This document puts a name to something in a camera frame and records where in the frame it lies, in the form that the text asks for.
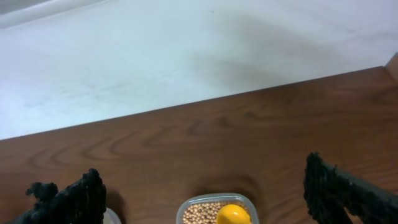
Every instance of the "wooden table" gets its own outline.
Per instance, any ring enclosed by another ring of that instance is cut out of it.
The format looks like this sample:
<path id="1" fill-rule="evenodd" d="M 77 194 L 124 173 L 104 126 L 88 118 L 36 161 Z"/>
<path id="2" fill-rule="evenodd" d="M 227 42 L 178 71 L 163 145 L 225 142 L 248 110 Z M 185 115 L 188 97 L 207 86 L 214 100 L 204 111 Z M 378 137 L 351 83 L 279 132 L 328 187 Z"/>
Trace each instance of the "wooden table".
<path id="1" fill-rule="evenodd" d="M 310 152 L 398 193 L 397 149 L 398 85 L 371 68 L 0 141 L 0 222 L 32 206 L 30 183 L 63 189 L 94 167 L 125 223 L 174 223 L 213 192 L 246 195 L 261 223 L 314 223 Z"/>

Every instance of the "brown wooden surface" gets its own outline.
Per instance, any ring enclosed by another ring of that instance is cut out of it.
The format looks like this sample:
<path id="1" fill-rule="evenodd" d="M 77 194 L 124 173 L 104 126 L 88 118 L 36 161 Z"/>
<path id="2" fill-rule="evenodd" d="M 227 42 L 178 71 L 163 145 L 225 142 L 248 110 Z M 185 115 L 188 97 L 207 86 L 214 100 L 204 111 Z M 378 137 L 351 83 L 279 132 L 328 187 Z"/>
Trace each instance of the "brown wooden surface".
<path id="1" fill-rule="evenodd" d="M 212 192 L 248 196 L 261 223 L 314 223 L 310 152 L 398 193 L 397 147 L 397 82 L 372 68 L 0 141 L 0 222 L 32 206 L 31 182 L 64 188 L 94 167 L 126 223 L 174 223 Z"/>

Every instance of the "brown wooden corner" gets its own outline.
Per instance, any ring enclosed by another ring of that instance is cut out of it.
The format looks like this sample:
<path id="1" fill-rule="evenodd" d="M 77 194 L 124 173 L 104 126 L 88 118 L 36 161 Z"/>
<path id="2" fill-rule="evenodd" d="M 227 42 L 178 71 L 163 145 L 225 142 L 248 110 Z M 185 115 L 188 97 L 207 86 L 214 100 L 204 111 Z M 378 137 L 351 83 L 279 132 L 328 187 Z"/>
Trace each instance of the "brown wooden corner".
<path id="1" fill-rule="evenodd" d="M 398 52 L 392 56 L 390 61 L 387 63 L 386 68 L 392 77 L 398 80 Z"/>

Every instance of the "yellow scoop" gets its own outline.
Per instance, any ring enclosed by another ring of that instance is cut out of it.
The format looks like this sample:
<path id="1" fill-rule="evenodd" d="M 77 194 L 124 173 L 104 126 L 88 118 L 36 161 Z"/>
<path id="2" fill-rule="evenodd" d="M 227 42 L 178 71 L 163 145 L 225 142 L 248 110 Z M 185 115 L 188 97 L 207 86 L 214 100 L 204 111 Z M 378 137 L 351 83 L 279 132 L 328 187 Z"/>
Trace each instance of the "yellow scoop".
<path id="1" fill-rule="evenodd" d="M 250 215 L 239 205 L 225 205 L 218 211 L 217 224 L 251 224 Z"/>

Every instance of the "container of beans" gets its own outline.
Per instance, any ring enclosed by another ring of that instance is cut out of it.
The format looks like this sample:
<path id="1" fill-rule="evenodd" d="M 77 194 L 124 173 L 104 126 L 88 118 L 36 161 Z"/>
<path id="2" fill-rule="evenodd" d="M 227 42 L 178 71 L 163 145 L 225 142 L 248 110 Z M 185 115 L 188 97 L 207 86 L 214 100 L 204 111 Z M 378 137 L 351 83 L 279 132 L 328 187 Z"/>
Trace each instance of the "container of beans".
<path id="1" fill-rule="evenodd" d="M 251 224 L 259 224 L 251 201 L 234 193 L 201 195 L 187 200 L 177 212 L 176 224 L 216 224 L 218 211 L 228 204 L 239 205 L 250 215 Z"/>

